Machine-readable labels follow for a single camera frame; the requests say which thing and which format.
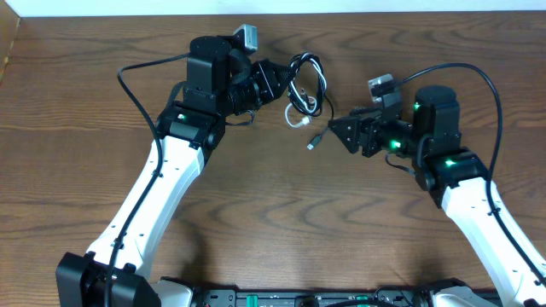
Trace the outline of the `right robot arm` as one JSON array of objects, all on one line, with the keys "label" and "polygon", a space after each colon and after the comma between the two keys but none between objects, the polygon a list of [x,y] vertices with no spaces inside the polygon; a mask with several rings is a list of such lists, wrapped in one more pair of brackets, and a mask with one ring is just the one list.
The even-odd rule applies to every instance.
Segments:
[{"label": "right robot arm", "polygon": [[413,120],[400,118],[398,89],[371,90],[378,107],[332,119],[329,129],[354,154],[381,150],[410,159],[408,172],[461,230],[504,306],[545,304],[545,260],[503,204],[491,168],[461,145],[456,92],[431,85],[415,94]]}]

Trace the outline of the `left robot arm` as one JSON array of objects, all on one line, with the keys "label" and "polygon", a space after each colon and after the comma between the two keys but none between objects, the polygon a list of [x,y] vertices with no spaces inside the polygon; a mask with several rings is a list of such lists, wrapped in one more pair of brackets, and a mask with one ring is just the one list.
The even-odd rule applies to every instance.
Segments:
[{"label": "left robot arm", "polygon": [[63,306],[188,306],[192,290],[149,277],[160,241],[182,197],[202,173],[231,115],[278,99],[295,70],[251,61],[257,41],[243,32],[194,39],[187,78],[149,122],[153,142],[124,203],[84,255],[67,253],[55,278]]}]

